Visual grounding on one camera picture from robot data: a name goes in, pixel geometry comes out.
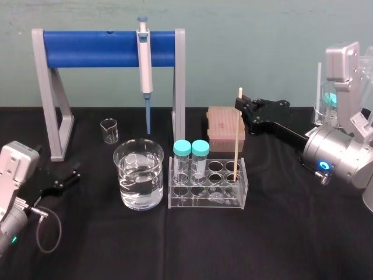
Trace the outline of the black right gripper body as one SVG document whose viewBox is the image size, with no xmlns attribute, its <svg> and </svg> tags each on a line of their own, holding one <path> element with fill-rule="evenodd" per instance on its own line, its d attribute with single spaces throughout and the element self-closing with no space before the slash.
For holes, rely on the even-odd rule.
<svg viewBox="0 0 373 280">
<path fill-rule="evenodd" d="M 291 145 L 304 149 L 308 137 L 308 109 L 291 107 L 285 100 L 256 102 L 251 118 L 251 133 L 270 134 Z"/>
</svg>

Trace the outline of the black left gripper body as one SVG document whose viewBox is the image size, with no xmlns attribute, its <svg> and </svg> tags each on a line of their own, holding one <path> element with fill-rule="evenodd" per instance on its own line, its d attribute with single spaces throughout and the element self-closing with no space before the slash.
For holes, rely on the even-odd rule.
<svg viewBox="0 0 373 280">
<path fill-rule="evenodd" d="M 43 169 L 37 169 L 21 186 L 21 199 L 28 205 L 37 203 L 47 196 L 60 196 L 63 193 L 63 183 L 60 179 Z"/>
</svg>

